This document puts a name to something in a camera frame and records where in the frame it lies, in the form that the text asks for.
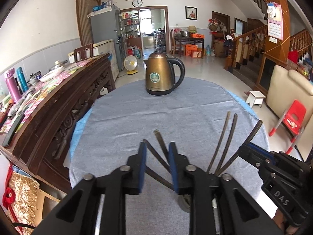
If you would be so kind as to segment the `person right hand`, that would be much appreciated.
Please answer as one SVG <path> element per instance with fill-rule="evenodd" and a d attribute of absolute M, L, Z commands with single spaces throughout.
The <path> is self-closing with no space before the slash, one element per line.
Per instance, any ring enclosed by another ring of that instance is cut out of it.
<path fill-rule="evenodd" d="M 287 219 L 285 218 L 284 214 L 279 209 L 276 210 L 275 215 L 272 218 L 272 220 L 286 235 L 295 234 L 297 230 L 299 229 L 299 227 L 294 227 L 292 225 L 287 226 Z"/>

